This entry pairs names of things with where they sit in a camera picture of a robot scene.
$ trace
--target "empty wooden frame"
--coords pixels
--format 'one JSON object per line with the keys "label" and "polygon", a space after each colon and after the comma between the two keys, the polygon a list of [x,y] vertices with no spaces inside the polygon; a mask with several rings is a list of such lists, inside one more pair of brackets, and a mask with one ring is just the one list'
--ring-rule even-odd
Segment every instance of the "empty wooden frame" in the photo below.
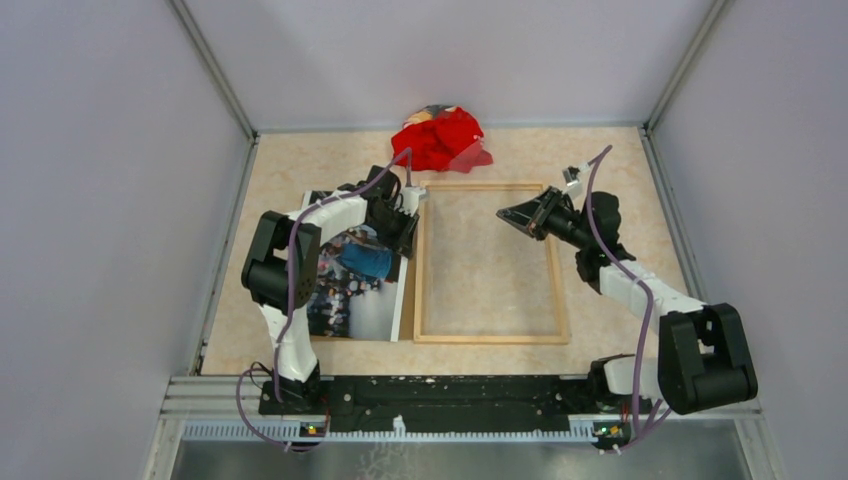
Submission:
{"label": "empty wooden frame", "polygon": [[495,216],[545,188],[535,182],[422,182],[413,340],[566,344],[557,240],[528,238]]}

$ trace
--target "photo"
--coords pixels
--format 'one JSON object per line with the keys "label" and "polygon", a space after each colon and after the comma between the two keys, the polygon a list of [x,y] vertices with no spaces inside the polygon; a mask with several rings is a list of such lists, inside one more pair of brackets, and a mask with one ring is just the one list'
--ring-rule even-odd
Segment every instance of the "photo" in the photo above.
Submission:
{"label": "photo", "polygon": [[[306,192],[303,208],[333,192]],[[307,303],[309,333],[397,341],[408,260],[377,240],[368,225],[321,246],[318,279]]]}

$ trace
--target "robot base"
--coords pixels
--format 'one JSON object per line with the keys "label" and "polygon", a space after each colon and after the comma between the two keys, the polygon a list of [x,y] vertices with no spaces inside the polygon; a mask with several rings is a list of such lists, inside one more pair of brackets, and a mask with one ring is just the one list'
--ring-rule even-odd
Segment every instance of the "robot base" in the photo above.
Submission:
{"label": "robot base", "polygon": [[408,432],[556,432],[569,429],[569,415],[617,413],[630,402],[599,405],[586,379],[558,375],[326,377],[309,406],[297,398],[280,404],[273,389],[263,385],[260,414],[329,414],[335,432],[392,431],[398,416]]}

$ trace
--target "gray wall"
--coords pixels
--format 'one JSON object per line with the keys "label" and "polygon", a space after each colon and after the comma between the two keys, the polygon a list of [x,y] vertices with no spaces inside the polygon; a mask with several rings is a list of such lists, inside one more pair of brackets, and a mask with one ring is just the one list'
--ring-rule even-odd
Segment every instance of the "gray wall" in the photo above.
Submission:
{"label": "gray wall", "polygon": [[189,0],[259,129],[644,120],[711,0]]}
{"label": "gray wall", "polygon": [[0,6],[0,478],[140,475],[239,132],[164,1]]}
{"label": "gray wall", "polygon": [[790,478],[844,478],[848,2],[735,2],[659,149],[712,300],[742,312]]}

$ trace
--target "black mount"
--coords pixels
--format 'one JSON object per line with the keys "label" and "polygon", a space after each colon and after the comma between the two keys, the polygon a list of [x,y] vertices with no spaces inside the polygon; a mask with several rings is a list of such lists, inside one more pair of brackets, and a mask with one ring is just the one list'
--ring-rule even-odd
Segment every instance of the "black mount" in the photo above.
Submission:
{"label": "black mount", "polygon": [[[629,396],[601,403],[586,379],[559,375],[349,376],[321,379],[319,401],[277,402],[273,382],[262,387],[262,415],[325,415],[336,432],[392,431],[403,417],[408,432],[566,431],[568,416],[618,414]],[[651,403],[642,403],[645,410]]]}
{"label": "black mount", "polygon": [[[739,312],[726,303],[660,318],[659,384],[672,410],[686,414],[757,396],[757,375]],[[713,347],[701,353],[698,341]]]}
{"label": "black mount", "polygon": [[[262,214],[241,271],[241,284],[250,290],[254,302],[283,312],[288,311],[288,262],[275,256],[274,250],[288,247],[294,222],[288,216],[270,210]],[[295,237],[297,290],[294,308],[306,305],[315,288],[320,247],[321,228],[309,223],[301,224]]]}

